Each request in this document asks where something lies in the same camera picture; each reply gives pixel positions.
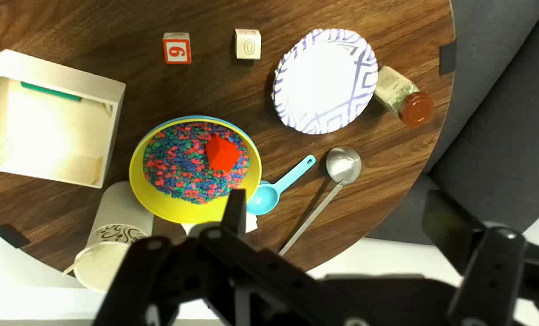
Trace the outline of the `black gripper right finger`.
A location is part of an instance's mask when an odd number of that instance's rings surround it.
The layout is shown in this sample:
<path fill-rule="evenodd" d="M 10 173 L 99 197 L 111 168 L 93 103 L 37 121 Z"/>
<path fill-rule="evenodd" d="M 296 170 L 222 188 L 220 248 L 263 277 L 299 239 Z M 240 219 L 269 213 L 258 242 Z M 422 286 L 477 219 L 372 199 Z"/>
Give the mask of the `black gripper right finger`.
<path fill-rule="evenodd" d="M 439 190 L 424 199 L 421 228 L 448 260 L 468 260 L 484 224 Z"/>

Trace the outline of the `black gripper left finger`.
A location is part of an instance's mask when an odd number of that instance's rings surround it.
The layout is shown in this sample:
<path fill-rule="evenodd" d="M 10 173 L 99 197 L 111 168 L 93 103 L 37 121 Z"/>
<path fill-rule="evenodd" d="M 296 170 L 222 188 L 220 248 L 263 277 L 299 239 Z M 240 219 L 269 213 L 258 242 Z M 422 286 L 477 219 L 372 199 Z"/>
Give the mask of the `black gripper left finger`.
<path fill-rule="evenodd" d="M 234 235 L 242 235 L 245 231 L 245 190 L 243 188 L 233 188 L 229 192 L 220 224 Z"/>

